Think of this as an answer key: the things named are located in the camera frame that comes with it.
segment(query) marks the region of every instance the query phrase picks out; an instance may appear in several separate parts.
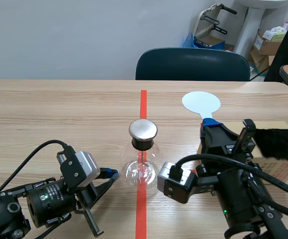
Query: glass flask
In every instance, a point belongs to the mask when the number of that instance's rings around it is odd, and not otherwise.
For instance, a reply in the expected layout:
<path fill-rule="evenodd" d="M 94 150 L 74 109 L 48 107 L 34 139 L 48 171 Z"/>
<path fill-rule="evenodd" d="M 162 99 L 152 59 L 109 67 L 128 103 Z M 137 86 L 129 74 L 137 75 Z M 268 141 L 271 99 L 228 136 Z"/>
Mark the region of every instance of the glass flask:
<path fill-rule="evenodd" d="M 157 189 L 157 176 L 164 164 L 164 156 L 154 143 L 157 126 L 150 120 L 138 119 L 131 123 L 131 142 L 124 148 L 121 158 L 121 179 L 130 187 L 146 185 Z"/>

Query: black foam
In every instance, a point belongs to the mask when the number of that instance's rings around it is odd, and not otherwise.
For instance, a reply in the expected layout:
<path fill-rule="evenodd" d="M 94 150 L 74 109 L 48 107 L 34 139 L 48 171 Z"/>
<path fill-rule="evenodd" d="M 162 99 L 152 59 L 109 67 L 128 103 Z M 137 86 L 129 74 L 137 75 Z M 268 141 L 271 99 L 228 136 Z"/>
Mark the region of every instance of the black foam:
<path fill-rule="evenodd" d="M 265 158 L 288 160 L 288 129 L 257 129 L 254 140 Z"/>

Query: chair backrest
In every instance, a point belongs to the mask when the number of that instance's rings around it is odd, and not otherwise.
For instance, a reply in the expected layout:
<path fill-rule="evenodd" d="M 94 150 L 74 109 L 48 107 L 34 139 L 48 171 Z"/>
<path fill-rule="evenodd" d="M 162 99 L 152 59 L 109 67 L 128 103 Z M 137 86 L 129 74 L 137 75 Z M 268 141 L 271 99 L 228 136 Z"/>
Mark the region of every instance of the chair backrest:
<path fill-rule="evenodd" d="M 160 48 L 144 53 L 136 80 L 249 81 L 248 61 L 239 54 L 201 48 Z"/>

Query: white sink pedestal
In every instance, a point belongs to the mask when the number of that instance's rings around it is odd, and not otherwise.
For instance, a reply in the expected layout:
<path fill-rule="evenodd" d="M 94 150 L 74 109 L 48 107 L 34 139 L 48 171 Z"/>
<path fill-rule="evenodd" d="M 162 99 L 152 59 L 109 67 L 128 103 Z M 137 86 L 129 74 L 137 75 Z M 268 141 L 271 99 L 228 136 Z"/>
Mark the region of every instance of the white sink pedestal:
<path fill-rule="evenodd" d="M 239 34 L 234 52 L 246 59 L 252 49 L 260 22 L 263 18 L 264 8 L 248 8 L 248 14 Z"/>

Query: white paddle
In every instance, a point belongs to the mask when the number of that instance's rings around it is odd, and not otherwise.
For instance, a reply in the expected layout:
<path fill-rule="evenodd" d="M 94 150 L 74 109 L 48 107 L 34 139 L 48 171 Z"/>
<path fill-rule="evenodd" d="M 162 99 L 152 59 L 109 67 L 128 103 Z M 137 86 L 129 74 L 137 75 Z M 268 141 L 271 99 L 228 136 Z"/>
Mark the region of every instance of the white paddle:
<path fill-rule="evenodd" d="M 213 94 L 195 91 L 186 94 L 182 99 L 183 105 L 194 113 L 205 118 L 213 118 L 212 113 L 220 108 L 220 100 Z"/>

